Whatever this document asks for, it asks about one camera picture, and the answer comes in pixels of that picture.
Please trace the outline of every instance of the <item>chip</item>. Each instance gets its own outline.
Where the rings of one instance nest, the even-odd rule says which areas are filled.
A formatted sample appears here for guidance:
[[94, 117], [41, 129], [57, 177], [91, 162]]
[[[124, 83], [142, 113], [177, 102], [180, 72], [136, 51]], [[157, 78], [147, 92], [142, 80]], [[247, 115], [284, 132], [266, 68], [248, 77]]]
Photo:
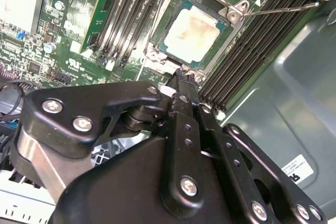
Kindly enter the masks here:
[[52, 42], [52, 40], [53, 40], [53, 36], [52, 35], [46, 34], [44, 36], [44, 41], [45, 42]]
[[217, 23], [196, 6], [182, 9], [164, 39], [166, 52], [187, 63], [200, 62], [221, 33]]
[[39, 74], [40, 73], [41, 66], [39, 64], [36, 64], [35, 62], [30, 62], [28, 71], [31, 73]]

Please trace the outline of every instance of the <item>sticker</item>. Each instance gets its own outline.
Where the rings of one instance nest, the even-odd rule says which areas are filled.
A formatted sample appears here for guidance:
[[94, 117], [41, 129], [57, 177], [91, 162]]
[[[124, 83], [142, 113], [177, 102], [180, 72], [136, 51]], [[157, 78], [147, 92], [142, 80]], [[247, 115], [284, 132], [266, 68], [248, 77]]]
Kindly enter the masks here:
[[314, 173], [307, 160], [299, 155], [282, 168], [282, 171], [294, 181], [295, 184], [300, 183]]

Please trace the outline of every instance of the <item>black dimm slot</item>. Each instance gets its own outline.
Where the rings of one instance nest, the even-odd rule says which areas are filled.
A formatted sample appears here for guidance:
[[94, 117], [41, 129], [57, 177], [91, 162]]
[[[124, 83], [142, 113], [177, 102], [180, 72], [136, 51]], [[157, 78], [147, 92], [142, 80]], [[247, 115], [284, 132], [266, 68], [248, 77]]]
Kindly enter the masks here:
[[[138, 13], [141, 11], [142, 7], [144, 7], [143, 4], [145, 4], [145, 0], [141, 0], [141, 2], [139, 2], [139, 5], [138, 5], [138, 7], [137, 7], [137, 9], [136, 9], [136, 12], [135, 12], [135, 14], [132, 16], [132, 20], [131, 20], [131, 22], [130, 22], [130, 25], [129, 25], [129, 27], [127, 28], [127, 30], [125, 31], [125, 33], [124, 33], [125, 36], [124, 36], [124, 38], [123, 38], [123, 41], [122, 41], [122, 43], [120, 44], [120, 46], [116, 49], [116, 51], [121, 52], [121, 50], [123, 49], [123, 47], [124, 47], [124, 45], [125, 45], [125, 43], [126, 43], [126, 41], [127, 41], [128, 35], [130, 34], [130, 32], [131, 32], [131, 30], [132, 30], [132, 28], [133, 28], [133, 25], [134, 25], [134, 23], [136, 22], [136, 20], [138, 19]], [[144, 7], [144, 10], [147, 10], [148, 8], [150, 8], [150, 1], [148, 1], [147, 5]], [[138, 26], [137, 26], [137, 27], [135, 28], [135, 33], [137, 33], [138, 30], [141, 30], [141, 29], [139, 29]]]
[[[312, 0], [269, 0], [262, 9], [294, 7], [306, 3], [312, 3]], [[200, 95], [204, 100], [213, 101], [223, 107], [267, 60], [305, 13], [306, 11], [282, 13], [254, 18], [223, 63], [203, 86]]]
[[[290, 6], [299, 6], [299, 5], [304, 5], [306, 4], [308, 1], [307, 0], [296, 0], [295, 2], [293, 2]], [[278, 43], [280, 43], [280, 36], [277, 36], [284, 28], [288, 28], [291, 27], [292, 24], [296, 23], [297, 20], [299, 19], [298, 16], [301, 16], [303, 14], [300, 15], [295, 15], [294, 13], [285, 13], [283, 15], [281, 15], [280, 19], [277, 19], [276, 21], [272, 20], [269, 22], [269, 24], [271, 25], [272, 22], [279, 22], [279, 24], [282, 24], [282, 27], [277, 31], [277, 33], [274, 34], [269, 34], [268, 38], [263, 39], [262, 42], [263, 44], [260, 45], [261, 50], [256, 51], [255, 55], [252, 55], [252, 59], [254, 59], [253, 62], [248, 62], [245, 64], [245, 66], [243, 66], [241, 69], [243, 71], [239, 71], [237, 73], [238, 76], [244, 76], [245, 73], [244, 72], [248, 72], [250, 70], [251, 67], [253, 67], [253, 64], [259, 60], [262, 59], [263, 60], [268, 56], [269, 53], [272, 52], [272, 47], [275, 48], [275, 45], [278, 45]], [[287, 31], [285, 31], [285, 34], [283, 34], [281, 37], [286, 36], [287, 33], [289, 33], [290, 30], [287, 29]], [[234, 82], [229, 83], [229, 85], [227, 85], [227, 88], [223, 90], [224, 94], [222, 96], [222, 98], [219, 100], [220, 103], [222, 102], [226, 102], [226, 97], [228, 94], [230, 94], [230, 91], [232, 91], [232, 89], [234, 88], [234, 85], [236, 85], [239, 82], [240, 78], [234, 80]]]
[[[271, 49], [269, 49], [269, 52], [271, 53], [273, 50], [275, 50], [275, 48], [276, 48], [276, 46], [273, 46]], [[224, 104], [226, 104], [228, 101], [230, 101], [230, 99], [232, 99], [232, 98], [234, 97], [234, 95], [236, 94], [236, 92], [238, 92], [239, 89], [242, 88], [242, 87], [244, 86], [244, 84], [246, 83], [246, 81], [248, 81], [248, 79], [251, 78], [252, 75], [259, 69], [259, 67], [261, 67], [261, 66], [264, 64], [265, 59], [266, 59], [266, 56], [262, 57], [262, 58], [258, 61], [258, 63], [257, 63], [253, 68], [251, 68], [251, 69], [250, 69], [250, 70], [243, 76], [243, 78], [240, 79], [239, 83], [236, 84], [235, 89], [232, 90], [231, 93], [228, 93], [228, 94], [224, 97], [224, 99], [220, 100], [219, 102], [220, 102], [220, 103], [224, 103]]]
[[[287, 23], [287, 25], [284, 25], [282, 27], [282, 29], [289, 28], [291, 27], [293, 23], [295, 24], [297, 21], [297, 18], [292, 19], [292, 17], [282, 17], [281, 20], [279, 20], [279, 22], [282, 22], [283, 20], [285, 21], [287, 19], [290, 19], [291, 22]], [[245, 83], [245, 81], [247, 80], [247, 78], [251, 77], [253, 75], [253, 73], [265, 62], [265, 59], [267, 58], [268, 54], [271, 53], [274, 49], [275, 49], [275, 45], [278, 45], [278, 42], [281, 42], [281, 39], [283, 39], [284, 36], [286, 36], [287, 34], [283, 35], [283, 36], [279, 36], [277, 41], [274, 41], [274, 43], [272, 43], [273, 47], [272, 48], [268, 48], [268, 45], [271, 44], [271, 41], [267, 41], [267, 39], [265, 39], [266, 44], [267, 45], [262, 45], [263, 50], [260, 52], [256, 52], [257, 55], [252, 56], [251, 59], [253, 59], [253, 62], [248, 62], [245, 64], [245, 66], [243, 66], [241, 69], [243, 71], [238, 72], [238, 75], [240, 76], [239, 78], [233, 80], [231, 83], [229, 83], [229, 85], [227, 85], [227, 89], [223, 90], [223, 96], [221, 99], [219, 99], [219, 103], [226, 103], [228, 101], [228, 96], [229, 94], [235, 93], [237, 92], [237, 88], [240, 86], [240, 84], [242, 83], [242, 78], [243, 78], [243, 84]]]
[[[265, 4], [265, 6], [262, 9], [270, 9], [272, 3], [279, 3], [279, 1], [280, 0], [269, 1]], [[230, 62], [232, 62], [234, 60], [234, 58], [231, 58], [230, 56], [234, 57], [235, 55], [238, 55], [241, 50], [243, 50], [243, 48], [246, 46], [246, 44], [248, 42], [247, 41], [248, 36], [251, 36], [250, 33], [255, 33], [257, 28], [260, 26], [260, 22], [262, 24], [264, 19], [265, 19], [265, 17], [263, 17], [263, 16], [256, 16], [253, 19], [253, 21], [251, 22], [251, 24], [249, 25], [247, 30], [243, 33], [241, 38], [234, 45], [232, 50], [229, 52], [228, 56], [225, 57], [224, 61], [222, 62], [222, 65], [216, 70], [216, 72], [217, 71], [218, 72], [224, 72], [228, 68], [228, 65], [230, 65]], [[217, 75], [213, 74], [210, 77], [210, 79], [205, 83], [205, 86], [202, 89], [202, 90], [204, 90], [204, 93], [202, 93], [202, 94], [203, 95], [210, 95], [207, 91], [210, 91], [209, 89], [211, 89], [211, 87], [210, 87], [211, 83], [218, 83], [220, 81], [220, 79], [221, 79], [220, 76], [217, 76]]]
[[[299, 5], [301, 4], [300, 1], [295, 1], [294, 4], [289, 4], [288, 2], [286, 2], [286, 6], [296, 6], [296, 5]], [[243, 73], [242, 71], [247, 71], [248, 68], [254, 64], [254, 62], [258, 59], [258, 50], [259, 49], [265, 49], [266, 48], [266, 45], [265, 43], [267, 42], [267, 39], [264, 39], [266, 36], [267, 37], [272, 37], [274, 36], [274, 34], [269, 34], [269, 31], [273, 28], [273, 25], [278, 22], [279, 24], [282, 24], [282, 22], [285, 22], [288, 20], [288, 16], [290, 15], [291, 13], [289, 14], [286, 14], [286, 15], [282, 15], [282, 14], [275, 14], [275, 15], [268, 15], [268, 17], [266, 18], [266, 22], [265, 24], [263, 25], [263, 30], [262, 30], [262, 36], [261, 37], [258, 37], [256, 38], [255, 37], [255, 40], [252, 42], [253, 43], [253, 48], [251, 50], [244, 50], [242, 52], [243, 56], [244, 56], [244, 59], [241, 61], [241, 62], [236, 62], [235, 66], [233, 66], [231, 69], [229, 69], [229, 73], [227, 73], [226, 76], [227, 77], [227, 80], [226, 82], [224, 83], [222, 89], [220, 89], [220, 93], [221, 94], [226, 94], [226, 92], [230, 91], [228, 89], [228, 87], [231, 87], [232, 88], [232, 84], [235, 84], [235, 83], [230, 83], [229, 85], [228, 82], [231, 81], [231, 78], [233, 77], [234, 78], [234, 74], [236, 76], [241, 76]], [[249, 59], [249, 61], [245, 64], [246, 67], [241, 67], [245, 60]]]
[[145, 14], [143, 15], [142, 21], [139, 22], [139, 28], [137, 29], [136, 33], [133, 34], [133, 36], [131, 38], [131, 41], [130, 41], [130, 44], [129, 44], [127, 50], [125, 51], [125, 53], [123, 54], [122, 62], [121, 62], [122, 65], [125, 65], [127, 63], [128, 58], [131, 54], [131, 51], [133, 50], [135, 44], [137, 43], [137, 41], [138, 41], [138, 39], [141, 35], [141, 32], [144, 28], [144, 25], [146, 24], [146, 20], [150, 17], [150, 15], [152, 13], [152, 9], [155, 6], [157, 1], [158, 0], [149, 1], [149, 8], [147, 8]]
[[120, 13], [122, 11], [122, 6], [119, 5], [120, 0], [114, 0], [113, 6], [110, 10], [109, 16], [107, 18], [107, 21], [104, 25], [104, 28], [102, 30], [102, 32], [100, 33], [98, 39], [97, 39], [97, 43], [96, 46], [98, 47], [105, 47], [105, 45], [102, 45], [105, 35], [109, 30], [109, 26], [112, 25], [112, 27], [115, 25], [116, 20], [119, 19], [120, 17]]
[[[304, 5], [308, 2], [309, 1], [305, 0], [304, 2], [302, 2], [300, 4]], [[281, 30], [286, 28], [285, 33], [282, 34], [281, 36], [273, 38], [272, 41], [275, 39], [275, 41], [273, 43], [272, 43], [272, 41], [269, 41], [268, 45], [270, 45], [272, 43], [271, 47], [268, 47], [267, 45], [264, 45], [265, 50], [259, 53], [259, 56], [258, 56], [259, 59], [258, 59], [257, 64], [255, 66], [253, 65], [253, 68], [251, 68], [251, 69], [248, 68], [247, 73], [244, 73], [242, 75], [244, 78], [243, 79], [240, 78], [239, 79], [240, 82], [238, 84], [237, 83], [232, 83], [232, 84], [235, 84], [237, 87], [234, 90], [225, 91], [227, 93], [223, 96], [223, 98], [221, 100], [219, 100], [220, 103], [227, 103], [234, 96], [235, 92], [237, 92], [239, 90], [239, 88], [241, 88], [244, 85], [245, 81], [247, 81], [248, 78], [250, 78], [254, 74], [254, 72], [256, 70], [258, 70], [259, 67], [261, 67], [261, 65], [265, 62], [265, 59], [267, 58], [267, 56], [269, 54], [271, 54], [276, 49], [277, 45], [289, 34], [289, 32], [293, 28], [293, 26], [295, 26], [297, 21], [299, 21], [304, 16], [304, 14], [306, 12], [307, 11], [304, 11], [304, 12], [298, 14], [298, 15], [296, 15], [294, 13], [287, 13], [286, 14], [286, 15], [291, 16], [291, 17], [287, 17], [290, 21], [286, 22], [281, 28]]]
[[130, 8], [133, 0], [125, 0], [122, 11], [120, 13], [120, 16], [116, 21], [114, 22], [114, 28], [110, 33], [110, 37], [108, 39], [107, 45], [105, 47], [105, 51], [108, 52], [107, 56], [111, 56], [113, 51], [113, 45], [116, 42], [116, 36], [120, 34], [120, 32], [123, 30], [124, 20], [128, 19], [130, 15], [132, 15], [134, 9]]
[[[289, 1], [290, 0], [280, 0], [275, 4], [274, 8], [282, 8], [283, 6], [287, 6], [289, 4]], [[247, 37], [245, 39], [246, 40], [245, 45], [244, 46], [238, 45], [240, 48], [239, 52], [235, 51], [232, 52], [231, 55], [233, 55], [233, 57], [228, 58], [228, 64], [226, 65], [226, 69], [224, 70], [225, 78], [222, 78], [221, 81], [219, 82], [218, 86], [220, 88], [215, 89], [212, 93], [209, 94], [211, 95], [211, 97], [217, 98], [218, 94], [222, 92], [222, 89], [226, 88], [227, 82], [234, 74], [234, 70], [237, 68], [237, 66], [239, 67], [239, 63], [243, 63], [248, 57], [249, 53], [251, 53], [251, 51], [253, 51], [253, 49], [256, 48], [258, 44], [262, 41], [263, 37], [267, 35], [269, 27], [266, 25], [266, 23], [268, 23], [269, 20], [274, 20], [280, 16], [281, 14], [264, 16], [262, 20], [260, 20], [255, 26], [253, 26], [252, 34], [250, 33], [246, 34]]]
[[142, 4], [143, 4], [143, 0], [135, 0], [134, 11], [132, 11], [132, 15], [129, 15], [126, 19], [124, 19], [123, 22], [126, 24], [126, 27], [122, 31], [122, 35], [120, 36], [119, 42], [117, 44], [115, 44], [116, 42], [114, 42], [115, 45], [114, 45], [114, 50], [112, 49], [113, 50], [112, 54], [114, 54], [115, 52], [119, 53], [120, 50], [122, 49], [125, 41], [127, 40], [128, 34], [130, 33], [134, 25], [137, 13], [141, 10]]

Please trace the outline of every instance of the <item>capacitor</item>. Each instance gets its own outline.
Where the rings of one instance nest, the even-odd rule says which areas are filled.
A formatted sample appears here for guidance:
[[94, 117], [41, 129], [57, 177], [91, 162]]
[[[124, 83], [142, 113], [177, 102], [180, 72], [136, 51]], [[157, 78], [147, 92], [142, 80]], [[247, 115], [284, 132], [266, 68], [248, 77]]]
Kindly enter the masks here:
[[65, 9], [65, 5], [62, 1], [56, 1], [54, 3], [54, 7], [56, 8], [56, 10], [64, 10]]
[[56, 50], [56, 45], [53, 42], [48, 42], [43, 45], [43, 51], [47, 54], [51, 54]]

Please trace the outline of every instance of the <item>ram slot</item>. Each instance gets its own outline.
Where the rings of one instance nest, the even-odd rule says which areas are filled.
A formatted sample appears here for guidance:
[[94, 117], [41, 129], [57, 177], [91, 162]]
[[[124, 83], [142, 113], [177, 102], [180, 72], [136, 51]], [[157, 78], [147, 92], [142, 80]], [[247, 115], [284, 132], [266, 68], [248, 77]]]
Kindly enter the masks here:
[[110, 37], [103, 50], [105, 53], [107, 52], [107, 57], [112, 56], [115, 46], [118, 44], [118, 41], [122, 36], [122, 31], [127, 25], [126, 21], [129, 20], [132, 15], [134, 15], [136, 8], [135, 2], [137, 2], [137, 0], [125, 0], [123, 3], [124, 6], [122, 11], [119, 15], [119, 18], [116, 19], [113, 24]]
[[116, 47], [116, 53], [120, 58], [124, 57], [124, 52], [128, 52], [129, 48], [133, 49], [131, 43], [128, 43], [135, 38], [138, 40], [139, 34], [142, 31], [143, 24], [147, 21], [148, 16], [146, 15], [148, 11], [151, 10], [151, 0], [141, 0], [137, 6], [136, 12], [132, 16], [128, 27], [123, 32], [123, 38], [120, 40], [118, 46]]
[[105, 26], [100, 33], [97, 42], [95, 43], [96, 46], [99, 47], [99, 51], [102, 52], [103, 49], [106, 47], [106, 44], [111, 36], [113, 30], [115, 30], [115, 26], [118, 23], [120, 18], [121, 12], [124, 7], [125, 0], [114, 0], [113, 6], [105, 23]]
[[[262, 10], [296, 7], [316, 0], [268, 0]], [[305, 12], [256, 16], [200, 91], [201, 97], [225, 106], [269, 58]]]
[[[282, 8], [283, 6], [296, 6], [296, 5], [292, 5], [291, 4], [292, 0], [283, 0], [281, 1], [281, 5], [278, 5], [276, 8]], [[258, 33], [258, 36], [251, 36], [251, 40], [248, 41], [248, 43], [251, 46], [247, 46], [247, 47], [243, 47], [242, 51], [240, 52], [240, 59], [239, 60], [234, 60], [232, 61], [232, 66], [228, 67], [228, 70], [226, 71], [226, 78], [224, 80], [222, 80], [222, 83], [220, 83], [220, 88], [218, 88], [212, 95], [214, 97], [218, 97], [218, 94], [222, 94], [228, 85], [228, 82], [231, 80], [231, 78], [234, 77], [238, 77], [239, 73], [237, 73], [236, 71], [240, 69], [240, 71], [244, 70], [244, 68], [242, 68], [242, 64], [247, 60], [250, 59], [251, 60], [257, 60], [256, 56], [251, 56], [251, 54], [253, 54], [253, 52], [258, 51], [260, 49], [263, 49], [263, 46], [260, 45], [265, 41], [265, 37], [267, 35], [270, 34], [270, 32], [274, 31], [274, 24], [276, 24], [277, 22], [280, 22], [279, 19], [281, 19], [282, 21], [286, 21], [284, 19], [284, 17], [286, 17], [287, 15], [283, 15], [283, 14], [275, 14], [275, 15], [268, 15], [268, 17], [266, 17], [263, 20], [262, 25], [259, 26], [259, 28], [257, 28], [256, 33]]]
[[146, 0], [146, 4], [142, 12], [138, 15], [138, 26], [134, 33], [131, 34], [131, 38], [128, 40], [129, 44], [126, 46], [126, 50], [121, 55], [121, 65], [124, 66], [128, 62], [128, 58], [131, 55], [131, 52], [138, 42], [145, 25], [148, 23], [147, 21], [150, 19], [150, 16], [153, 15], [154, 8], [156, 8], [157, 3], [160, 0]]

